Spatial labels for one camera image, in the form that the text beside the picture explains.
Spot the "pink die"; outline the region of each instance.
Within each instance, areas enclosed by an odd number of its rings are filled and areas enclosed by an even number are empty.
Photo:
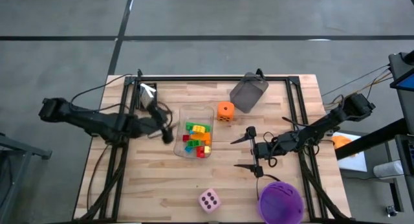
[[[213,189],[209,188],[199,196],[199,203],[207,213],[213,212],[221,205],[219,196]]]

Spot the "concrete floor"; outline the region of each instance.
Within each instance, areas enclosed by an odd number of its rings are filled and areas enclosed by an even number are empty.
[[[115,36],[127,0],[0,0],[0,36]],[[126,35],[401,35],[414,32],[410,0],[134,0]],[[0,131],[40,148],[15,207],[13,223],[71,219],[91,138],[37,114],[45,97],[71,98],[104,82],[115,42],[0,41]],[[321,93],[388,63],[413,41],[124,42],[115,74],[316,74]],[[375,75],[323,97],[329,102]],[[79,98],[96,108],[102,91]],[[377,85],[373,115],[343,129],[370,132],[402,117],[397,94]],[[406,212],[388,219],[388,185],[344,180],[353,217],[408,223]]]

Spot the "purple basket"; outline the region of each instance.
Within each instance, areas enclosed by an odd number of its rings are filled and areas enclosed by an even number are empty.
[[[263,189],[258,209],[267,224],[298,224],[303,219],[304,204],[292,185],[273,182]]]

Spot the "red lego brick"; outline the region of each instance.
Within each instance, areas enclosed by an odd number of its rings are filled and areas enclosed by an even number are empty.
[[[186,142],[186,141],[188,141],[190,139],[190,136],[189,135],[183,135],[182,136],[182,141],[183,142]]]
[[[206,155],[204,154],[204,146],[198,146],[197,147],[197,157],[204,158]]]

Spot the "butcher block tabletop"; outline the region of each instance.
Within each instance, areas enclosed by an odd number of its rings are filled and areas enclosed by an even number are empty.
[[[309,123],[325,115],[316,76],[299,76],[303,99]],[[119,76],[108,76],[111,81]],[[140,137],[131,139],[122,185],[122,195],[118,212],[118,221],[130,222],[262,222],[257,213],[257,189],[260,192],[273,179],[262,177],[258,181],[253,173],[235,164],[252,164],[250,143],[230,142],[241,138],[246,128],[255,126],[256,142],[263,142],[267,131],[279,135],[292,130],[292,124],[281,117],[290,118],[287,89],[284,82],[269,81],[269,87],[248,114],[236,109],[231,122],[214,120],[212,129],[212,154],[207,159],[187,159],[174,154],[175,141],[165,145],[161,138]],[[121,78],[105,87],[101,107],[117,104],[121,100],[124,79]],[[185,105],[209,106],[215,110],[222,101],[230,101],[230,91],[237,82],[157,82],[158,100],[173,111],[173,121],[178,121],[180,108]],[[294,101],[299,121],[298,97],[293,88]],[[129,104],[131,91],[127,98]],[[118,112],[119,107],[103,111]],[[139,117],[147,116],[136,110]],[[80,187],[74,218],[81,217],[87,211],[87,190],[91,175],[99,156],[106,145],[96,137],[93,139],[87,158],[85,173]],[[111,146],[105,151],[97,167],[91,186],[90,204],[101,193],[109,163]],[[322,141],[316,156],[323,189],[335,205],[347,216],[349,206],[343,187],[340,170],[336,161],[334,147],[329,141]],[[278,157],[278,164],[270,168],[267,161],[260,160],[265,174],[276,176],[280,180],[296,187],[306,206],[302,176],[297,153],[288,153]],[[221,206],[207,214],[200,206],[198,197],[207,189],[215,190],[221,200]],[[312,190],[312,200],[316,217],[320,217],[316,193]],[[109,198],[107,215],[111,214],[113,194]],[[309,219],[305,207],[303,221]]]

